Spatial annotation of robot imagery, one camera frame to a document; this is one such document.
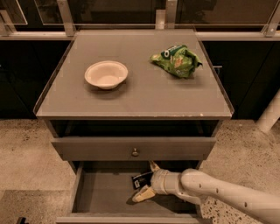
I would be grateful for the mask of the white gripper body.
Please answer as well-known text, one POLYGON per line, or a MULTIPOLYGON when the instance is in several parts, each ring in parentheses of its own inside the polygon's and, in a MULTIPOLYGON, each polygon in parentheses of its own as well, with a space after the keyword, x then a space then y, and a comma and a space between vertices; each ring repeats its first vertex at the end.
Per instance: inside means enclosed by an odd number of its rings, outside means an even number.
POLYGON ((151 187, 156 194, 179 194, 180 173, 159 169, 151 178, 151 187))

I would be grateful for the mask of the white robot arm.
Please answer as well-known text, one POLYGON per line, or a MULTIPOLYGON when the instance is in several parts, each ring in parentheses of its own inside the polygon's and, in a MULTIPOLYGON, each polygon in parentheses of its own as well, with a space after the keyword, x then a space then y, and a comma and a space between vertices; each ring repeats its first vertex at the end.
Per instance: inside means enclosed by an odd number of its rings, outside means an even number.
POLYGON ((201 205, 210 196, 264 223, 280 224, 279 196, 222 181, 191 168, 173 172, 161 169, 150 161, 150 169, 153 172, 150 185, 145 185, 133 196, 134 202, 150 199, 157 194, 171 194, 201 205))

